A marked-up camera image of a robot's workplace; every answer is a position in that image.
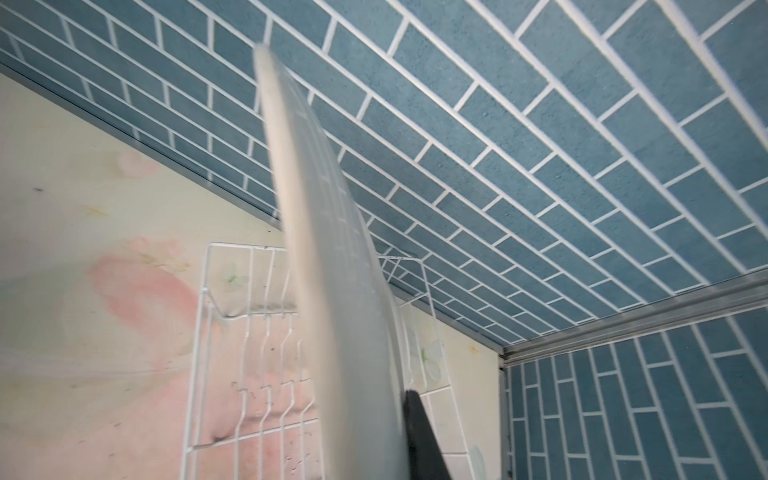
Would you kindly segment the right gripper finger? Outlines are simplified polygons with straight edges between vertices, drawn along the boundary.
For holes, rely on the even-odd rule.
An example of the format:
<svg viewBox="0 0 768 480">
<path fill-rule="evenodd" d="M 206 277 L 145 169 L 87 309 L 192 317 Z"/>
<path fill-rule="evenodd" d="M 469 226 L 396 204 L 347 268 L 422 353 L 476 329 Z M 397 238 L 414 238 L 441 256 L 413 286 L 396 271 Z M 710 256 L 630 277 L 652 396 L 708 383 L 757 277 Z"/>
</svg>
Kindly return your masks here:
<svg viewBox="0 0 768 480">
<path fill-rule="evenodd" d="M 411 480 L 450 480 L 451 476 L 420 395 L 406 390 L 403 403 Z"/>
</svg>

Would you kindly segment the round plate red rim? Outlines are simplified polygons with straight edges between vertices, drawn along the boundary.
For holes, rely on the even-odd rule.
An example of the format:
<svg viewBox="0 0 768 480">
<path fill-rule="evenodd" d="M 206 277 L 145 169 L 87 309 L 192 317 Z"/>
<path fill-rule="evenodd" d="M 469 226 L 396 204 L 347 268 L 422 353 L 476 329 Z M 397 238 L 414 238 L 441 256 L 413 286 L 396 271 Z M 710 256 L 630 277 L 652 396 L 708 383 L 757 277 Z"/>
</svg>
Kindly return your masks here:
<svg viewBox="0 0 768 480">
<path fill-rule="evenodd" d="M 372 240 L 312 107 L 266 45 L 254 57 L 326 474 L 405 479 L 396 313 Z"/>
</svg>

